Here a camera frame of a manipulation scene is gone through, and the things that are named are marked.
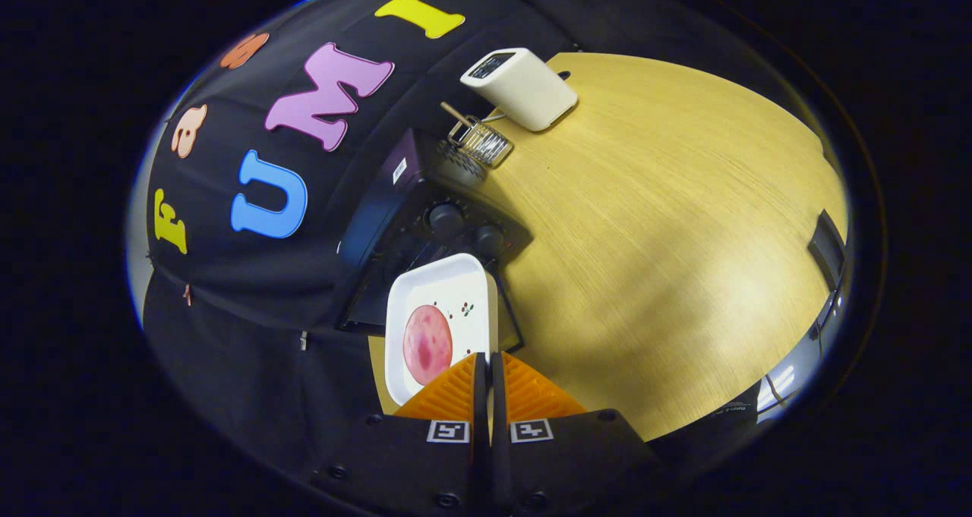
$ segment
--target wooden table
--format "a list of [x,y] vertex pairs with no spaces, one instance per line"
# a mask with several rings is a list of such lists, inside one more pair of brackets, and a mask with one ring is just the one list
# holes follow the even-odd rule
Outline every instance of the wooden table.
[[515,148],[483,189],[535,235],[506,270],[516,357],[652,440],[738,396],[806,332],[827,297],[806,244],[822,209],[846,238],[844,191],[813,132],[730,81],[612,54],[548,64],[579,104],[541,133],[493,122]]

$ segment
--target white square plate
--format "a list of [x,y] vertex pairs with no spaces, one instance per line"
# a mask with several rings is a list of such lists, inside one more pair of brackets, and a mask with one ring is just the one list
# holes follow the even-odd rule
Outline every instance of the white square plate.
[[497,348],[497,289],[493,277],[471,254],[456,254],[406,272],[392,284],[385,319],[385,384],[403,405],[423,386],[416,381],[402,350],[406,324],[415,309],[435,306],[452,335],[452,361]]

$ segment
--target orange letter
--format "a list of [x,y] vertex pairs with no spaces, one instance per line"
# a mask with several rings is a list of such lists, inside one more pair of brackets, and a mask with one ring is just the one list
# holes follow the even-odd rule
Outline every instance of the orange letter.
[[260,33],[260,35],[250,35],[246,39],[240,40],[233,50],[226,53],[219,62],[221,68],[238,68],[245,64],[253,54],[260,50],[260,47],[270,39],[270,33]]

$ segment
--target blue letter u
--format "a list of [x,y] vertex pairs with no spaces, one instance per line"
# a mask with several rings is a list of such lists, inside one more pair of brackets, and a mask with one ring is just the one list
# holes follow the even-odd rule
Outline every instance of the blue letter u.
[[233,230],[252,230],[271,238],[287,238],[294,234],[307,210],[307,185],[301,176],[260,160],[257,151],[251,150],[240,165],[240,184],[249,184],[253,179],[281,188],[287,193],[287,205],[279,212],[271,212],[247,202],[243,193],[237,194],[229,211],[229,224]]

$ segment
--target pink ham slice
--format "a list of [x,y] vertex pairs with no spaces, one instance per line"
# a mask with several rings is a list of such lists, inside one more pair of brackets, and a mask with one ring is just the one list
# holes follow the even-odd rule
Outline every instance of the pink ham slice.
[[422,386],[452,364],[452,333],[445,316],[435,306],[423,305],[412,312],[402,353],[412,378]]

